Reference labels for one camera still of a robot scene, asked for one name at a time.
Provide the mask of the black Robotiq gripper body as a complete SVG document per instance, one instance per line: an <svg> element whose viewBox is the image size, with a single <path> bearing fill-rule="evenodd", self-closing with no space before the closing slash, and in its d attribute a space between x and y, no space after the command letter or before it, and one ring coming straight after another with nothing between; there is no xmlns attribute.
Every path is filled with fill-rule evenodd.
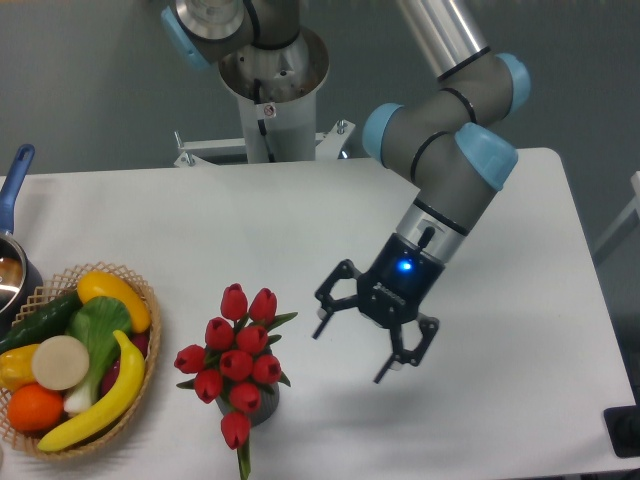
<svg viewBox="0 0 640 480"><path fill-rule="evenodd" d="M394 233L357 281L358 310L391 330L414 321L444 265Z"/></svg>

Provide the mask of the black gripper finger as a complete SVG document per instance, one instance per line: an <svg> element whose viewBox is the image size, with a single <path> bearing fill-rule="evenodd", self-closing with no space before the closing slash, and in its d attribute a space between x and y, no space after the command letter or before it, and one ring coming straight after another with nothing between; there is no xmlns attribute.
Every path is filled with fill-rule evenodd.
<svg viewBox="0 0 640 480"><path fill-rule="evenodd" d="M373 382L379 384L386 373L402 365L417 367L422 362L429 346L434 340L440 327L440 321L435 317L428 317L419 314L416 319L421 339L414 349L410 350L404 346L403 330L401 325L394 325L389 329L392 352L383 364Z"/></svg>
<svg viewBox="0 0 640 480"><path fill-rule="evenodd" d="M358 306L357 293L343 298L335 298L332 295L332 290L339 281L357 280L360 275L361 272L354 266L351 260L342 260L315 291L314 296L319 301L317 316L320 323L312 334L313 339L319 338L336 312L349 310Z"/></svg>

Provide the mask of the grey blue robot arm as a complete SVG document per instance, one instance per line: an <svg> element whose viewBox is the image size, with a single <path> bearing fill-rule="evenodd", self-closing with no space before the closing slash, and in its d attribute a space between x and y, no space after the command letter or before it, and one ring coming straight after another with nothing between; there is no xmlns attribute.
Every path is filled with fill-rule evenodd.
<svg viewBox="0 0 640 480"><path fill-rule="evenodd" d="M418 365L437 333L420 305L515 167L516 150L491 126L531 89L526 67L491 50L462 2L399 9L439 89L418 107L376 108L362 144L418 193L368 270L342 261L315 294L322 322L354 308L389 332L387 368ZM249 162L318 158L316 94L329 59L298 2L173 1L161 21L190 65L217 66L237 99Z"/></svg>

